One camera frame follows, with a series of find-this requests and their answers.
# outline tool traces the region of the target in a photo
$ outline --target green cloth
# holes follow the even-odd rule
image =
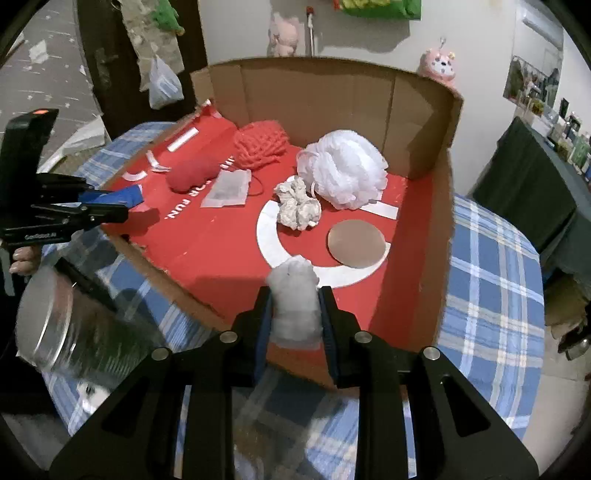
[[[421,20],[421,0],[392,0],[388,5],[369,2],[364,7],[348,8],[354,2],[341,2],[343,12],[355,17],[366,18],[407,18]]]
[[[573,166],[515,118],[472,194],[517,227],[557,267],[591,284],[591,193]]]

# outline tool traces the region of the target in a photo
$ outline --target dark wooden door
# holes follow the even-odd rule
[[[176,121],[195,109],[189,74],[207,66],[197,0],[171,0],[185,35],[178,37],[185,69],[178,74],[184,100],[152,110],[148,92],[139,91],[137,56],[129,40],[118,3],[111,0],[77,2],[80,37],[90,70],[93,92],[103,111],[111,138],[147,121]]]

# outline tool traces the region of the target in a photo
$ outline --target green plush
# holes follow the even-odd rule
[[[152,12],[152,20],[156,22],[161,30],[175,32],[181,36],[184,28],[178,24],[178,12],[170,4],[169,0],[158,0],[156,10]]]
[[[339,8],[355,17],[421,20],[421,0],[340,0]]]

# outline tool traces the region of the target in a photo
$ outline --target round cardboard disc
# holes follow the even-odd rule
[[[330,229],[330,254],[343,265],[366,268],[377,263],[386,251],[382,232],[363,220],[344,220]]]

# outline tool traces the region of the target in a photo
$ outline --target blue checkered tablecloth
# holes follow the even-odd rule
[[[100,185],[170,124],[138,125],[100,150],[77,175]],[[511,224],[456,196],[447,306],[438,347],[523,437],[540,380],[544,300],[538,254]],[[100,230],[48,249],[107,286],[124,317],[155,322],[173,351],[201,345],[209,328],[154,290]],[[74,434],[88,418],[77,382],[45,374],[56,407]],[[235,461],[240,478],[353,478],[359,402],[268,367],[254,389],[233,393]],[[405,405],[409,472],[416,473],[410,408]],[[182,452],[178,440],[177,466]]]

